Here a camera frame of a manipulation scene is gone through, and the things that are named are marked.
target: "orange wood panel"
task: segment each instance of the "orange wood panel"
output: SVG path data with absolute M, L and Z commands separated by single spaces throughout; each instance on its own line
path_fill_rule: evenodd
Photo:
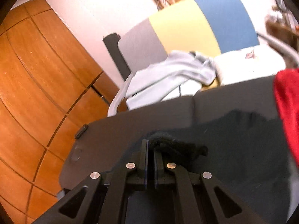
M 24 6 L 31 16 L 51 9 L 46 0 L 30 0 Z
M 68 116 L 81 127 L 84 124 L 107 117 L 108 107 L 98 94 L 90 88 L 76 103 Z
M 88 86 L 102 72 L 94 59 L 86 52 L 53 10 L 32 18 L 52 48 L 70 70 Z
M 0 97 L 16 120 L 46 146 L 64 117 L 30 78 L 8 43 L 0 36 Z
M 65 118 L 53 138 L 49 150 L 65 160 L 75 142 L 74 135 L 78 130 L 78 126 L 76 126 L 69 118 Z
M 96 90 L 100 94 L 102 94 L 105 99 L 111 103 L 114 97 L 116 96 L 117 92 L 119 91 L 119 88 L 113 83 L 113 81 L 108 77 L 104 72 L 99 76 L 99 78 L 95 81 L 93 84 Z M 125 101 L 122 101 L 121 104 L 118 107 L 119 111 L 126 111 L 127 105 Z
M 57 199 L 54 196 L 34 186 L 29 201 L 28 216 L 37 219 L 56 202 Z
M 31 224 L 32 222 L 34 222 L 35 220 L 30 218 L 30 217 L 27 217 L 27 224 Z
M 0 157 L 24 178 L 32 181 L 44 152 L 0 101 Z
M 63 161 L 47 151 L 41 166 L 37 172 L 35 185 L 41 189 L 56 195 L 60 190 L 59 175 L 63 166 Z
M 0 24 L 0 35 L 5 32 L 3 24 Z
M 28 17 L 29 15 L 24 6 L 17 6 L 16 8 L 10 10 L 9 13 L 6 15 L 3 21 L 4 28 L 8 30 L 10 27 L 14 26 L 18 22 Z
M 0 197 L 0 202 L 14 224 L 25 224 L 25 214 Z
M 16 174 L 2 161 L 0 161 L 0 183 L 0 196 L 25 213 L 31 183 Z
M 67 112 L 84 86 L 47 44 L 32 20 L 15 25 L 7 34 L 35 80 Z

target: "round metal bolt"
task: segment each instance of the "round metal bolt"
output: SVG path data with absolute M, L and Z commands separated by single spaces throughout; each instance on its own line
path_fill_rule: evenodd
M 167 167 L 170 168 L 170 169 L 174 169 L 174 168 L 176 167 L 176 164 L 173 163 L 173 162 L 169 162 L 169 163 L 167 164 Z
M 93 172 L 93 173 L 90 174 L 90 177 L 92 179 L 97 179 L 98 177 L 100 177 L 100 174 L 98 172 Z
M 132 168 L 136 167 L 136 165 L 135 165 L 135 163 L 133 163 L 133 162 L 129 162 L 129 163 L 126 164 L 126 167 L 127 167 L 128 169 L 132 169 Z
M 202 173 L 202 176 L 205 178 L 205 179 L 210 179 L 212 177 L 212 174 L 210 172 L 204 172 Z

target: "pillow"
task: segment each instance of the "pillow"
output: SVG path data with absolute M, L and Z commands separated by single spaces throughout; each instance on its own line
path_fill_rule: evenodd
M 286 68 L 282 56 L 266 44 L 226 52 L 214 62 L 220 85 L 276 75 Z

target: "chair backrest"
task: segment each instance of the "chair backrest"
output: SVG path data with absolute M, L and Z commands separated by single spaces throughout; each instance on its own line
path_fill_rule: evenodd
M 136 25 L 118 47 L 134 72 L 165 60 L 172 50 L 215 57 L 258 44 L 240 0 L 183 0 Z

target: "red fabric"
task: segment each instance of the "red fabric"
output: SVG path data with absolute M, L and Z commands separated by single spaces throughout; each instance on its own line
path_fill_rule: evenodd
M 299 69 L 277 73 L 274 95 L 289 148 L 299 166 Z

